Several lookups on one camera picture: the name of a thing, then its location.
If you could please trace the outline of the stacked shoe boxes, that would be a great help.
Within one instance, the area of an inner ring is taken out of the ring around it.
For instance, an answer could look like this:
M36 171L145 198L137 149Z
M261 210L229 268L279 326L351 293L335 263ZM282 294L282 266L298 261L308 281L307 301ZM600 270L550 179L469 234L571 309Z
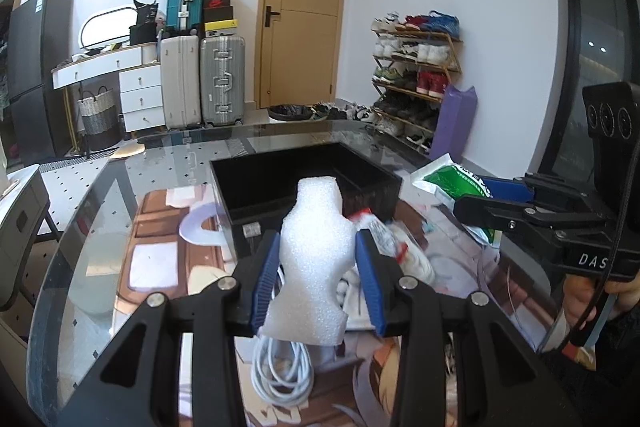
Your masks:
M234 35L238 31L232 0L203 0L202 17L207 38Z

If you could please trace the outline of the wooden door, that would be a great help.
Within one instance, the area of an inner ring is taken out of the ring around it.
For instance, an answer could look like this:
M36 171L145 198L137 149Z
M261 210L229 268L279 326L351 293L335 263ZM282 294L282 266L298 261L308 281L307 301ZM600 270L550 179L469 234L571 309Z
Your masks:
M343 10L344 0L258 0L258 107L334 100Z

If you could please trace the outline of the purple bag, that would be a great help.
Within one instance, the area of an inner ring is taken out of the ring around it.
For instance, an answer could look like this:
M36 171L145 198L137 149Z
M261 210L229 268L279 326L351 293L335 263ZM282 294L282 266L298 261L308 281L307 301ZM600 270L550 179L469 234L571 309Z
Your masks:
M435 160L448 154L460 162L477 109L475 88L461 91L450 84L442 99L436 130L428 158Z

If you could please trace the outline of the red white snack packet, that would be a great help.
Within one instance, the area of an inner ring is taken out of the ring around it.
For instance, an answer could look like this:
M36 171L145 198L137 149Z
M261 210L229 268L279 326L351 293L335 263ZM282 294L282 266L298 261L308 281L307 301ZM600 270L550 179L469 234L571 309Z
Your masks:
M401 242L390 228L370 208L361 209L348 217L358 231L368 230L378 251L387 257L394 258L398 263L404 260L408 245Z

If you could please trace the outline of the white foam piece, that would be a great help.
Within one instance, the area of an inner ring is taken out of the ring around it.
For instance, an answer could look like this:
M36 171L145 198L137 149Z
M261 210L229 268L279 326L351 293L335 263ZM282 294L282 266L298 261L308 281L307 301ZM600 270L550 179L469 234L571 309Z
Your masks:
M355 264L355 239L336 179L301 179L280 233L284 285L269 305L262 335L322 347L343 341L347 313L337 285Z

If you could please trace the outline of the white drawer desk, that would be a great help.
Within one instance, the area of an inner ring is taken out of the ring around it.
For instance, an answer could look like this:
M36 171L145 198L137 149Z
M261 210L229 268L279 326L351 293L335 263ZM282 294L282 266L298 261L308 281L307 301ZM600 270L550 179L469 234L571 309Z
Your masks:
M72 84L117 79L119 108L128 133L166 124L157 44L143 43L96 54L52 70L54 89Z

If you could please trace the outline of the wooden shoe rack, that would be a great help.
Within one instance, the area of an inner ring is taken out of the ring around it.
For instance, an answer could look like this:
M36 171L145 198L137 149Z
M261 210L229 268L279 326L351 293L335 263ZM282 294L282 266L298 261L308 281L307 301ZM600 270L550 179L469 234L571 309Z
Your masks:
M430 153L446 89L461 74L460 20L436 10L406 16L389 12L372 20L371 31L376 125L413 150Z

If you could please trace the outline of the silver suitcase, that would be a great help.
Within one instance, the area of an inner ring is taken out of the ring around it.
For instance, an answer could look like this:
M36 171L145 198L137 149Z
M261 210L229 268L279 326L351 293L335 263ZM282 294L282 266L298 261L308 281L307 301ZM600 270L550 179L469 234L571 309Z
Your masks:
M206 124L233 126L244 116L245 41L218 36L201 41L201 109Z

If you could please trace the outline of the grey side cabinet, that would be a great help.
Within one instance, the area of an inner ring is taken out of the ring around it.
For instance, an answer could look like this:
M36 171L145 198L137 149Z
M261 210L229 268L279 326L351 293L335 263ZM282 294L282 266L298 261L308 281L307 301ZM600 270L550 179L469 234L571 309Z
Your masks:
M49 213L50 198L39 165L9 174L11 190L1 199L1 310L20 289L32 244Z

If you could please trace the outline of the white plush toy blue beak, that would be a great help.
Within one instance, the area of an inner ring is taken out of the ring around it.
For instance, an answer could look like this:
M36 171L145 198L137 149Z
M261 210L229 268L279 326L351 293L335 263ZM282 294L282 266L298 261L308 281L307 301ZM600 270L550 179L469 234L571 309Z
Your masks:
M399 244L396 259L402 273L409 275L409 277L414 277L427 285L432 285L436 279L433 265L431 265L430 260L423 254L422 249L406 228L397 223L392 223L388 228Z

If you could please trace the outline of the woven laundry basket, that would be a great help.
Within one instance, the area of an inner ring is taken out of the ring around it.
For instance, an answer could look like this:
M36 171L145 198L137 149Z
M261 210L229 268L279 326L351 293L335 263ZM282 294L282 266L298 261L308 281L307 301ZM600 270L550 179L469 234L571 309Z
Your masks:
M118 110L112 89L101 86L96 93L82 91L78 109L89 150L106 150L120 141Z

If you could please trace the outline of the green white medicine packet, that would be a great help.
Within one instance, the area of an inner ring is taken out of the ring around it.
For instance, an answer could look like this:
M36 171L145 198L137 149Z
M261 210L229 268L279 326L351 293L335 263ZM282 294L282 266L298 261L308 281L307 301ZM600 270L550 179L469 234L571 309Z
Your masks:
M462 196L494 197L480 176L454 162L448 153L414 170L409 180L416 188L432 194L450 212L454 212L454 203Z

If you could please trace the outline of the anime print table mat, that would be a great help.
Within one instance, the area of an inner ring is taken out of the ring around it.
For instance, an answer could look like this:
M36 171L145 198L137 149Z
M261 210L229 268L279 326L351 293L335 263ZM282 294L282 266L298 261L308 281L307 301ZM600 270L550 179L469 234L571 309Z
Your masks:
M346 315L340 277L356 269L370 320L401 341L392 416L395 426L445 424L445 347L454 345L458 421L463 426L566 426L573 421L556 382L500 308L483 293L439 294L382 255L366 230L342 213L331 178L300 181L278 233L241 260L230 277L191 297L152 295L116 335L115 372L143 393L124 423L170 426L178 413L178 341L191 334L193 419L200 426L243 424L234 342L272 338L335 346Z

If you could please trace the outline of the black handbag on desk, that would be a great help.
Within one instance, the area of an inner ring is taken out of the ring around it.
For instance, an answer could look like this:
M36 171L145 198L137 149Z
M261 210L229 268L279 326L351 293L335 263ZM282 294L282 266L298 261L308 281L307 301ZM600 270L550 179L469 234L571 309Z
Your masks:
M158 3L143 3L134 0L137 12L136 23L129 27L129 41L132 46L156 40Z

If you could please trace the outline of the black cardboard storage box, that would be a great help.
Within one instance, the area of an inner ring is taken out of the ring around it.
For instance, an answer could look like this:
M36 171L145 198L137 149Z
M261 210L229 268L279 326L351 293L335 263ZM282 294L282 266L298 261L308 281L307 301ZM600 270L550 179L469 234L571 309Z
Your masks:
M297 204L314 222L329 209L345 217L369 209L388 221L401 188L390 169L338 142L217 159L210 168L239 258L255 254L262 236L279 231Z

